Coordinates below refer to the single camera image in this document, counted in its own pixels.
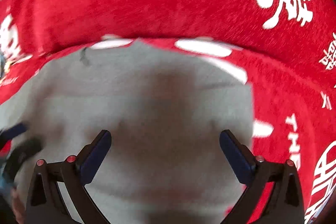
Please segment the grey knit garment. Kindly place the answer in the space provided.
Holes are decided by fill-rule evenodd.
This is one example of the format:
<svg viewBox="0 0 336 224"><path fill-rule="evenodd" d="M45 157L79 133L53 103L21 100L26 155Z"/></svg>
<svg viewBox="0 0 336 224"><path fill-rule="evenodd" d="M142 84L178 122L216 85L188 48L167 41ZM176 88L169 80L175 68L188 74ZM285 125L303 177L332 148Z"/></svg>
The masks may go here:
<svg viewBox="0 0 336 224"><path fill-rule="evenodd" d="M219 61L232 49L188 40L178 48L136 41L50 61L1 104L1 127L27 122L47 162L110 131L112 148L87 189L111 223L219 223L242 192L219 134L250 144L251 88Z"/></svg>

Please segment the red printed blanket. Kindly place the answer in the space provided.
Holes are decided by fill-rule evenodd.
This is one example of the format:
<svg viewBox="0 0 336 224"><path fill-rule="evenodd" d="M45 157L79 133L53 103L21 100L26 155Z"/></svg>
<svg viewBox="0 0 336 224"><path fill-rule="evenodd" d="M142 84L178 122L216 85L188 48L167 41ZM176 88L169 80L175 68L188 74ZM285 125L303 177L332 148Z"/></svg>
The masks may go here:
<svg viewBox="0 0 336 224"><path fill-rule="evenodd" d="M176 52L186 40L233 50L219 61L250 86L253 110L250 144L234 136L266 161L294 162L304 223L327 222L335 203L334 0L1 0L1 104L50 61L86 48L139 41ZM27 131L1 143L1 157L32 137L44 149L21 122ZM25 223L39 153L13 184L1 179L1 223Z"/></svg>

